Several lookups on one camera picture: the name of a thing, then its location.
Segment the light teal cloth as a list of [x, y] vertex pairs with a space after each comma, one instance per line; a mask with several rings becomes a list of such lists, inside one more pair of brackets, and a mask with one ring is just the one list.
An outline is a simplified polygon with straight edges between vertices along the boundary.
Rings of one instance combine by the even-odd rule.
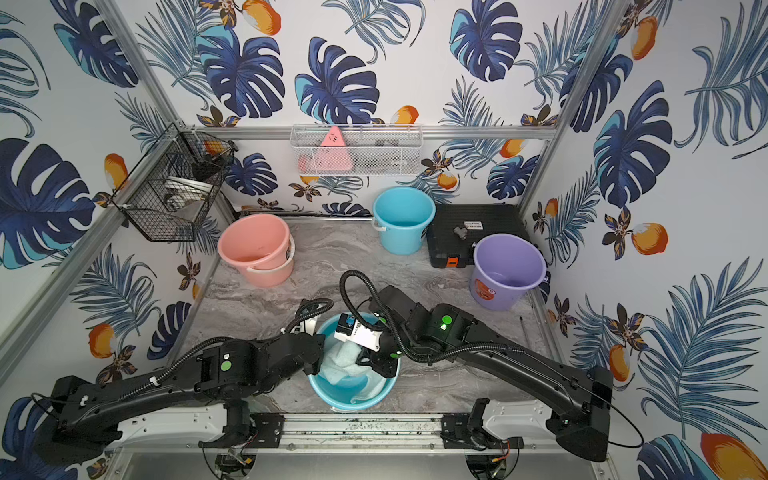
[[353, 342], [333, 342], [324, 353], [319, 380], [329, 395], [341, 403], [372, 400], [385, 387], [386, 379], [369, 367], [356, 365], [361, 347]]

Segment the teal plastic bucket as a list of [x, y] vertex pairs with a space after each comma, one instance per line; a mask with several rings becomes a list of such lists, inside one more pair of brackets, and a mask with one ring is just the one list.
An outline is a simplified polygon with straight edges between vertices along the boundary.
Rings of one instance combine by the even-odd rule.
[[384, 377], [371, 366], [357, 361], [368, 349], [352, 342], [338, 339], [339, 321], [353, 321], [347, 313], [325, 321], [317, 333], [325, 337], [320, 370], [310, 375], [309, 381], [315, 393], [328, 405], [340, 411], [362, 411], [380, 404], [393, 390], [399, 373], [400, 361], [394, 362], [394, 376]]

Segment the pink plastic bucket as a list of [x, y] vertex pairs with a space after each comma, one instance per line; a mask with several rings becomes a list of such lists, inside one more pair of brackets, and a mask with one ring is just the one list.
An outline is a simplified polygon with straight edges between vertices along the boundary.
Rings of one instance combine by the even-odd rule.
[[221, 259], [257, 288], [284, 283], [293, 273], [295, 241], [288, 224], [272, 214], [245, 216], [222, 233]]

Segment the purple plastic bucket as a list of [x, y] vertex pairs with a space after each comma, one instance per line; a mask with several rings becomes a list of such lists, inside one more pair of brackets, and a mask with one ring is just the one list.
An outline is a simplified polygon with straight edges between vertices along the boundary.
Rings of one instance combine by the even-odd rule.
[[539, 286], [547, 271], [540, 251], [511, 234], [481, 239], [475, 246], [473, 260], [470, 293], [479, 305], [492, 311], [510, 310], [527, 292]]

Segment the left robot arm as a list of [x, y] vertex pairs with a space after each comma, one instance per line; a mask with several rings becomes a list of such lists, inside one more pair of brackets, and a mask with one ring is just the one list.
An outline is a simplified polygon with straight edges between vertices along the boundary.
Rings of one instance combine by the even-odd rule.
[[251, 432], [247, 398], [269, 393], [299, 372], [319, 371], [323, 337], [296, 328], [333, 305], [329, 298], [304, 300], [273, 337], [214, 337], [157, 372], [104, 385], [62, 377], [51, 392], [53, 411], [37, 430], [34, 451], [51, 466], [82, 463], [123, 439], [121, 422], [189, 402], [220, 403], [225, 409], [221, 435], [204, 447], [243, 443]]

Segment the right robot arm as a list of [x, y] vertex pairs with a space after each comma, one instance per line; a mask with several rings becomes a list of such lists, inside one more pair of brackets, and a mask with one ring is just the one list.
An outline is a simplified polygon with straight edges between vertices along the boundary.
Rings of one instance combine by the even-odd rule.
[[545, 427], [565, 451], [591, 462], [606, 460], [614, 444], [609, 438], [611, 415], [617, 410], [608, 369], [558, 363], [454, 305], [427, 309], [392, 285], [379, 290], [358, 270], [341, 275], [339, 291], [356, 324], [379, 336], [377, 347], [367, 348], [361, 357], [377, 374], [393, 377], [401, 358], [428, 366], [466, 364], [543, 402], [551, 411]]

